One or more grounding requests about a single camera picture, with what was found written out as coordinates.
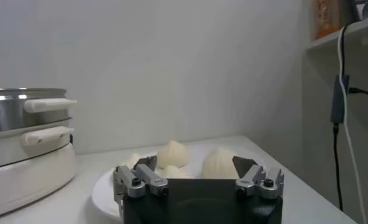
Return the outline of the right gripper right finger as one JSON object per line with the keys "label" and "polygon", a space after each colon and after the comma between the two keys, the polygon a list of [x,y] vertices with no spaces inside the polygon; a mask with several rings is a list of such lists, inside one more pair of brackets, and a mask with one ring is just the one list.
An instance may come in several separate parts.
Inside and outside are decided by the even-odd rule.
{"label": "right gripper right finger", "polygon": [[239,178],[235,181],[236,196],[240,199],[259,195],[266,200],[283,196],[284,173],[279,168],[268,171],[252,159],[234,156],[233,165]]}

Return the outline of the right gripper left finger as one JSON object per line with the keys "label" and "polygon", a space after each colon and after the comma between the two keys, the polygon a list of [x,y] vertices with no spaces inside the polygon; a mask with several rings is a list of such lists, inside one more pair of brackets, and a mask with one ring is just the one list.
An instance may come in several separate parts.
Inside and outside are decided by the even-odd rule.
{"label": "right gripper left finger", "polygon": [[168,196],[168,180],[154,172],[156,165],[155,155],[138,159],[132,168],[116,166],[113,171],[113,192],[120,213],[124,211],[124,197],[142,198],[147,187],[152,195]]}

